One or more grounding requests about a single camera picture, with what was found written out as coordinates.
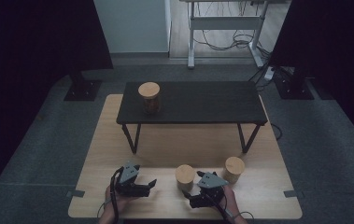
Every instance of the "wooden board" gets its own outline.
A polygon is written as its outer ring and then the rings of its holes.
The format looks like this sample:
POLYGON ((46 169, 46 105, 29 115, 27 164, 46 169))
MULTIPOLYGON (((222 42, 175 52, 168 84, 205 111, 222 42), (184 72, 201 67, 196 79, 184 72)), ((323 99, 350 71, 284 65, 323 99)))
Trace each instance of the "wooden board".
MULTIPOLYGON (((290 177, 279 151, 270 122, 261 127, 251 149, 241 153, 236 124, 201 125, 142 125, 137 154, 116 123, 121 94, 107 96, 98 120, 77 190, 85 191, 83 198, 74 197, 69 206, 70 217, 96 217, 104 201, 110 177, 125 162, 140 164, 136 184, 148 184, 157 179, 148 198, 129 204, 121 218, 188 218, 221 219, 211 208, 191 209, 189 201, 177 189, 175 170, 188 164, 203 172, 221 174, 225 161, 232 156, 245 163, 245 171, 233 185, 241 211, 255 218, 297 219, 302 210, 297 198, 286 198, 285 190, 293 190, 290 177)), ((130 125, 135 133, 136 125, 130 125)), ((243 125, 246 139, 254 125, 243 125)), ((191 194, 198 193, 194 186, 191 194)))

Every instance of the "cylindrical wooden block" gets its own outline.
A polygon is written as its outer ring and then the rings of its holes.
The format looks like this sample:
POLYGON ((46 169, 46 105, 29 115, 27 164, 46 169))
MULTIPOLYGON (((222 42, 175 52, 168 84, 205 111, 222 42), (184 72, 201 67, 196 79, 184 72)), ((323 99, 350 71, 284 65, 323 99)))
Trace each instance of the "cylindrical wooden block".
POLYGON ((194 169, 189 165, 180 165, 176 169, 177 187, 181 190, 190 191, 193 188, 195 176, 194 169))
POLYGON ((160 86, 154 82, 146 82, 138 88, 139 94, 144 99, 144 112, 155 114, 160 111, 160 86))
POLYGON ((240 158, 230 157, 225 162, 222 177, 230 184, 235 184, 240 175, 243 174, 245 167, 244 162, 240 158))

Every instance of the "black table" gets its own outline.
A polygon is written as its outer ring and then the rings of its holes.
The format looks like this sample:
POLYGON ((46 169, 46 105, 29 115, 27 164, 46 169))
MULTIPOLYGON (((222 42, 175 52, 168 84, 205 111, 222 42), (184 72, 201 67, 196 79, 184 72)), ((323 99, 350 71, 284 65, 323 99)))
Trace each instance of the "black table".
POLYGON ((116 119, 136 153, 141 124, 236 123, 243 153, 247 153, 260 129, 267 122, 255 84, 240 82, 157 82, 160 86, 160 112, 147 115, 138 93, 142 82, 126 84, 116 119), (241 124, 256 124, 245 142, 241 124), (135 142, 127 124, 137 124, 135 142))

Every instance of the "wall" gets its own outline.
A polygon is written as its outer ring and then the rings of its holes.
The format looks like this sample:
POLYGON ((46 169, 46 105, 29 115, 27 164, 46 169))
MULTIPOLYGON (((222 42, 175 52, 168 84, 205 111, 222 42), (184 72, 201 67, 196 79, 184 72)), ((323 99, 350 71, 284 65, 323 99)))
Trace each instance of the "wall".
POLYGON ((94 0, 110 53, 168 52, 170 0, 94 0))

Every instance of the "table top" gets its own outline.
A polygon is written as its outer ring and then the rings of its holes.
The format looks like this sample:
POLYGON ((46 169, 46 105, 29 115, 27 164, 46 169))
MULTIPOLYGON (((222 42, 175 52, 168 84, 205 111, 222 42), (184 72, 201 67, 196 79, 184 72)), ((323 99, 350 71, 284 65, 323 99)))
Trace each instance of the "table top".
POLYGON ((158 82, 161 109, 155 115, 143 112, 138 93, 142 82, 126 84, 118 124, 129 123, 255 123, 264 125, 261 100, 255 83, 158 82))
MULTIPOLYGON (((214 209, 190 207, 177 189, 175 171, 179 165, 188 164, 195 171, 221 174, 224 163, 233 156, 245 164, 244 173, 232 185, 241 211, 249 211, 258 219, 302 216, 297 198, 284 195, 293 186, 270 122, 260 128, 247 154, 241 153, 235 124, 144 124, 139 139, 142 145, 134 155, 116 123, 121 97, 111 94, 106 98, 76 186, 85 194, 73 197, 70 217, 96 217, 110 177, 125 162, 132 161, 141 165, 136 184, 148 184, 153 179, 157 183, 148 198, 131 202, 120 218, 221 219, 214 209)), ((136 126, 129 125, 131 133, 136 126)), ((243 133, 250 134, 255 124, 242 128, 243 133)), ((199 180, 196 175, 194 183, 199 180)), ((197 190, 194 185, 191 194, 197 194, 197 190)))

